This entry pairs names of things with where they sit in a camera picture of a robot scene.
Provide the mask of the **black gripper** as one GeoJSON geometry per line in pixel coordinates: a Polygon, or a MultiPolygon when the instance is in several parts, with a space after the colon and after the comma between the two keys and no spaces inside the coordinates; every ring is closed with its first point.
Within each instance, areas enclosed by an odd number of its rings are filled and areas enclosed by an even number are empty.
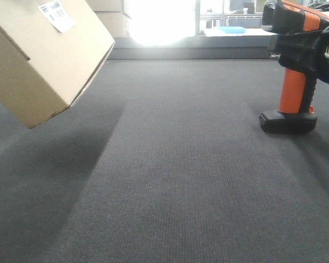
{"type": "Polygon", "coordinates": [[[281,66],[329,84],[329,24],[319,30],[273,35],[268,51],[279,55],[281,66]]]}

